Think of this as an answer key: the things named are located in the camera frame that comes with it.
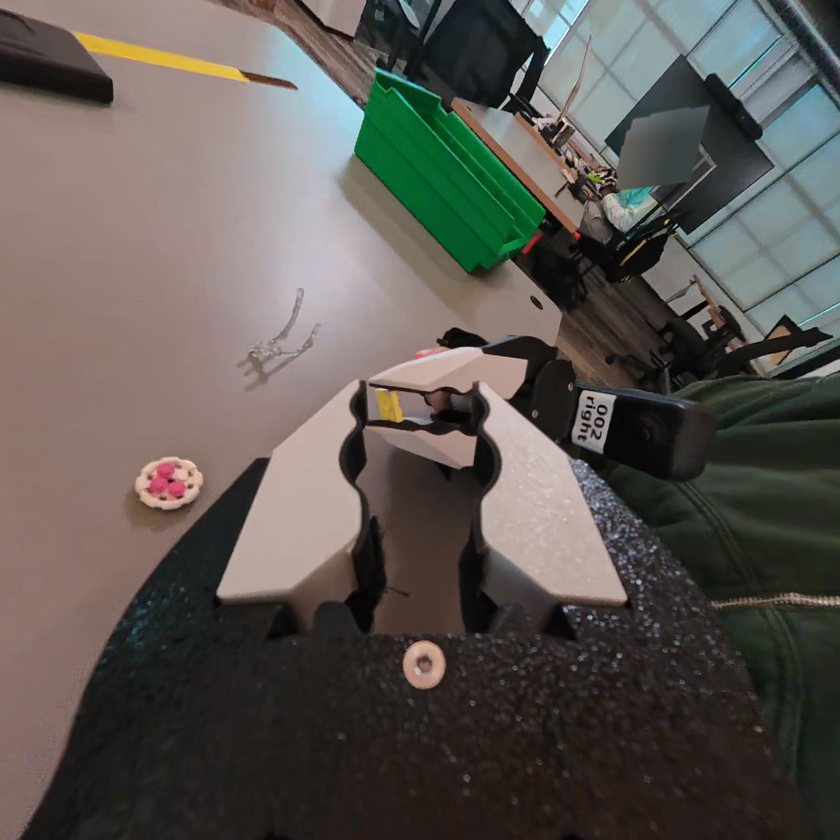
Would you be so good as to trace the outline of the yellow tape strip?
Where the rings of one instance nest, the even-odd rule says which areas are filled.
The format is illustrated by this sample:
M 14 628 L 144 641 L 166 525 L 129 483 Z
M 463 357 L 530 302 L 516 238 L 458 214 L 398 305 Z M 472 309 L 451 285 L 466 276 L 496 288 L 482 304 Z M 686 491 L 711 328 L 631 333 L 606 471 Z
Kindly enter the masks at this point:
M 133 45 L 110 38 L 76 32 L 73 34 L 89 52 L 99 56 L 130 60 L 150 67 L 181 70 L 196 75 L 255 83 L 266 87 L 297 91 L 292 81 L 238 69 L 206 59 L 183 56 L 160 49 Z

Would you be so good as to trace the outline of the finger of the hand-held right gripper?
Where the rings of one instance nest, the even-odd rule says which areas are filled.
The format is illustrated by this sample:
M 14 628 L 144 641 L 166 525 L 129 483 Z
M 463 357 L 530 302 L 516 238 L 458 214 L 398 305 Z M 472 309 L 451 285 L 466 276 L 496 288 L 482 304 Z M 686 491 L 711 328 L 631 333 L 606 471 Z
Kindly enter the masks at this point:
M 395 365 L 374 375 L 370 384 L 426 396 L 435 392 L 463 395 L 479 382 L 487 384 L 499 396 L 510 398 L 526 378 L 525 359 L 486 353 L 481 348 L 461 348 Z
M 452 469 L 474 465 L 477 434 L 457 424 L 430 417 L 406 418 L 401 422 L 377 419 L 366 430 L 387 444 L 412 455 Z

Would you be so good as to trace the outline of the green nested plastic bins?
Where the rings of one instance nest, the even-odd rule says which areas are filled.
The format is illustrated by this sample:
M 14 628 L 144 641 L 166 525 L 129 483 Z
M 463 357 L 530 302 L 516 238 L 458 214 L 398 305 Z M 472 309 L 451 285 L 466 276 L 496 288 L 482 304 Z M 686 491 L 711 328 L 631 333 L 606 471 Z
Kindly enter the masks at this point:
M 354 154 L 468 272 L 520 252 L 545 209 L 441 98 L 377 69 Z

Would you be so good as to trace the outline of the black flat case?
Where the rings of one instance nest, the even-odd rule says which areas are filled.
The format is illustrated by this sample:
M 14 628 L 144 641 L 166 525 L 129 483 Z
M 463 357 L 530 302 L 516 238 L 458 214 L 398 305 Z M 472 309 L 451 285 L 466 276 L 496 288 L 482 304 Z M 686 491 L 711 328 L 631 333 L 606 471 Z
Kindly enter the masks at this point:
M 109 74 L 71 32 L 1 10 L 1 82 L 110 106 Z

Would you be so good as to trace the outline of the person's green jacket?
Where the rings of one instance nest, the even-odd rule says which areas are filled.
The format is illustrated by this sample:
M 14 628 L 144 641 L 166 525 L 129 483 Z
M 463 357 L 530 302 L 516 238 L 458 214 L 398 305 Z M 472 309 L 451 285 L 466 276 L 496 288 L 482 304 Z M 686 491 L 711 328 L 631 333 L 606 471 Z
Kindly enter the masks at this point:
M 678 393 L 716 418 L 703 473 L 655 479 L 582 450 L 686 568 L 740 652 L 820 838 L 839 838 L 839 373 Z

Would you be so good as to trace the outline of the black wall monitor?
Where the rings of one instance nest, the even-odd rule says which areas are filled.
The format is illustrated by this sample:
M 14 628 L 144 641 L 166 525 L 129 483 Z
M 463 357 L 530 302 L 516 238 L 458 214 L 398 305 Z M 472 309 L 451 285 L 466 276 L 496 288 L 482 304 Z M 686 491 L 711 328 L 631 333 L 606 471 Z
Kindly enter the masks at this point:
M 620 154 L 634 120 L 659 112 L 708 110 L 690 180 L 685 184 L 665 183 L 654 191 L 654 197 L 669 211 L 684 214 L 679 225 L 686 234 L 693 233 L 772 169 L 759 141 L 750 141 L 719 109 L 704 80 L 685 56 L 678 55 L 605 141 L 608 149 Z

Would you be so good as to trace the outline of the black cart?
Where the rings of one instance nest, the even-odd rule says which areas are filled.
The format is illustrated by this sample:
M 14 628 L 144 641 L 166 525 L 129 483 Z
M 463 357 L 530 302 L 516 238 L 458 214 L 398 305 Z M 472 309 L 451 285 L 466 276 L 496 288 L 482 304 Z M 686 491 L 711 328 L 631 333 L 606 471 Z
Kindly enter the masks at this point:
M 530 108 L 550 50 L 508 1 L 457 1 L 406 62 L 405 78 L 449 108 L 456 100 L 517 113 Z

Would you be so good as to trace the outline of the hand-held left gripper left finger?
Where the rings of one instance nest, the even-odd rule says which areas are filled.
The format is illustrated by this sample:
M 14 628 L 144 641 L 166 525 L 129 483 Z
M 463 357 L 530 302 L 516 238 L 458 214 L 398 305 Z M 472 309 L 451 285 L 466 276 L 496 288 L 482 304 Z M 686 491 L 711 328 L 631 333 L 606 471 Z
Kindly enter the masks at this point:
M 279 604 L 301 629 L 320 606 L 373 629 L 386 585 L 382 545 L 358 487 L 366 467 L 367 384 L 352 381 L 279 444 L 248 510 L 216 599 Z

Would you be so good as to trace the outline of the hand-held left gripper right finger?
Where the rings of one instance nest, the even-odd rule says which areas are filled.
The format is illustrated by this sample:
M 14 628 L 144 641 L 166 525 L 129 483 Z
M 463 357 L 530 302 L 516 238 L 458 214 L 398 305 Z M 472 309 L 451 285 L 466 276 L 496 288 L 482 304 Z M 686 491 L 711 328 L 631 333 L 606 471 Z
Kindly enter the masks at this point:
M 458 561 L 467 633 L 488 632 L 507 606 L 539 632 L 565 606 L 628 607 L 567 454 L 487 383 L 471 398 L 479 495 Z

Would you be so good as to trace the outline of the transparent lego piece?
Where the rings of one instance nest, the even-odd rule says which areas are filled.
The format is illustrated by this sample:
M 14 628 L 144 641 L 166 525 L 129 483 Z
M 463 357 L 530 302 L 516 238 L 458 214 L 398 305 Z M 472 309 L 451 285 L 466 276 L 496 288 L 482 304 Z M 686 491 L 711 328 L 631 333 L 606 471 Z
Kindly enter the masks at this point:
M 310 330 L 309 335 L 303 342 L 293 350 L 288 350 L 284 346 L 284 342 L 290 337 L 294 330 L 305 300 L 305 290 L 299 287 L 296 292 L 295 300 L 290 312 L 290 316 L 286 320 L 281 330 L 271 339 L 265 341 L 258 341 L 248 347 L 248 357 L 257 363 L 265 364 L 267 362 L 279 361 L 287 362 L 299 358 L 312 348 L 314 340 L 319 335 L 321 324 L 316 323 Z

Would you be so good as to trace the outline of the black video bar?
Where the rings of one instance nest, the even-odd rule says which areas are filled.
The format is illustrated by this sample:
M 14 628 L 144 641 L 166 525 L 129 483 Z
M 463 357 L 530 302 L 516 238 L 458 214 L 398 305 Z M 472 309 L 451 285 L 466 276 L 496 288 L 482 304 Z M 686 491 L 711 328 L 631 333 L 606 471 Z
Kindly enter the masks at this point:
M 744 107 L 741 100 L 723 83 L 719 76 L 710 73 L 704 80 L 704 85 L 719 109 L 727 115 L 741 133 L 752 142 L 757 142 L 763 136 L 763 129 Z

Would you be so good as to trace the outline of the white round lego plate pink studs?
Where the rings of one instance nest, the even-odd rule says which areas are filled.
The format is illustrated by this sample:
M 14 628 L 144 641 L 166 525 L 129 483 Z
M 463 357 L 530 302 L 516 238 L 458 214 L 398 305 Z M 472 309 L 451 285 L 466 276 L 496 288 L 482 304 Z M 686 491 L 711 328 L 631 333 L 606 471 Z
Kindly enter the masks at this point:
M 191 505 L 201 494 L 203 484 L 203 473 L 194 462 L 172 456 L 145 465 L 133 488 L 146 507 L 175 511 Z

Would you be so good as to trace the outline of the black and yellow chair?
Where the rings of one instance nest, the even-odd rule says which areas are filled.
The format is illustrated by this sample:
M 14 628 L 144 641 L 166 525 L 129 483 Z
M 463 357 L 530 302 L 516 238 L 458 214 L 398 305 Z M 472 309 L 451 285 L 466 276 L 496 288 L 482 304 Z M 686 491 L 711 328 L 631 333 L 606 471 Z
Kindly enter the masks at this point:
M 615 245 L 603 245 L 592 237 L 577 234 L 570 248 L 573 262 L 581 266 L 583 259 L 588 260 L 612 284 L 639 277 L 659 262 L 683 216 L 666 213 L 640 224 Z

